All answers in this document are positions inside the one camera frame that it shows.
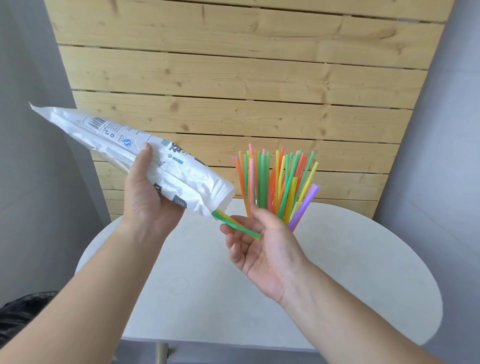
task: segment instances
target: tabletop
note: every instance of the tabletop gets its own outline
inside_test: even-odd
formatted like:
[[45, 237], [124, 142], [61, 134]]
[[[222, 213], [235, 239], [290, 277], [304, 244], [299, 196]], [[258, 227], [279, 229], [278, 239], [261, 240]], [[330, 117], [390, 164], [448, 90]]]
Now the tabletop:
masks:
[[[234, 199], [226, 212], [245, 214]], [[77, 271], [119, 224], [103, 229]], [[228, 258], [219, 221], [187, 210], [169, 235], [122, 338], [313, 350], [287, 314]], [[432, 274], [392, 232], [353, 211], [312, 203], [295, 230], [307, 257], [417, 344], [442, 320]]]

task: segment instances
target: wooden wall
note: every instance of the wooden wall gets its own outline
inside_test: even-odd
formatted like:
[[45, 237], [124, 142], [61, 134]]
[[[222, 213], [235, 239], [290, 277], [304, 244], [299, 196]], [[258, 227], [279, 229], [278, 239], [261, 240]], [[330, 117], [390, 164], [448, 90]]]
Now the wooden wall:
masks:
[[[371, 217], [453, 0], [46, 4], [78, 109], [169, 139], [234, 183], [248, 143], [315, 150], [317, 200]], [[93, 158], [120, 216], [125, 175]]]

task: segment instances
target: bundle of straws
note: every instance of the bundle of straws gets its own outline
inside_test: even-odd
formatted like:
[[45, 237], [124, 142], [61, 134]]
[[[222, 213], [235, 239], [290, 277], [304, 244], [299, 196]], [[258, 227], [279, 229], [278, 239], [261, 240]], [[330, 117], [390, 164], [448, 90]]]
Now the bundle of straws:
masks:
[[[250, 207], [254, 204], [267, 208], [283, 219], [288, 224], [288, 228], [294, 231], [320, 189], [316, 184], [311, 185], [318, 162], [313, 164], [312, 170], [308, 173], [315, 152], [307, 157], [301, 150], [295, 154], [284, 154], [284, 148], [277, 150], [275, 165], [270, 171], [270, 152], [265, 152], [265, 149], [262, 152], [252, 149], [251, 144], [248, 146], [246, 153], [240, 151], [237, 156], [232, 157], [239, 175], [247, 215], [251, 216]], [[222, 211], [214, 211], [213, 215], [235, 229], [256, 234], [255, 236], [250, 234], [256, 239], [260, 237], [259, 234], [239, 225]]]

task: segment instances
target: table leg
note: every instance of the table leg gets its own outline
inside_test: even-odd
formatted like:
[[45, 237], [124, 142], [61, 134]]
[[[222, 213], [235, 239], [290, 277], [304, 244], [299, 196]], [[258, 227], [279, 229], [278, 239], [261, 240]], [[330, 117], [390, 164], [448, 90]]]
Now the table leg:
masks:
[[168, 343], [159, 342], [156, 345], [155, 364], [167, 364]]

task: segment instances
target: white plastic bag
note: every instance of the white plastic bag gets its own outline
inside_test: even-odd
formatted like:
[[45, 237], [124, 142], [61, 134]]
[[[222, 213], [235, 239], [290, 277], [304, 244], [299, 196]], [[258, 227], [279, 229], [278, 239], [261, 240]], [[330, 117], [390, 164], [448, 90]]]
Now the white plastic bag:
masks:
[[130, 170], [142, 144], [149, 142], [154, 150], [152, 167], [148, 171], [150, 182], [169, 200], [200, 215], [211, 216], [217, 208], [224, 211], [235, 194], [232, 183], [169, 140], [75, 109], [31, 106], [125, 173]]

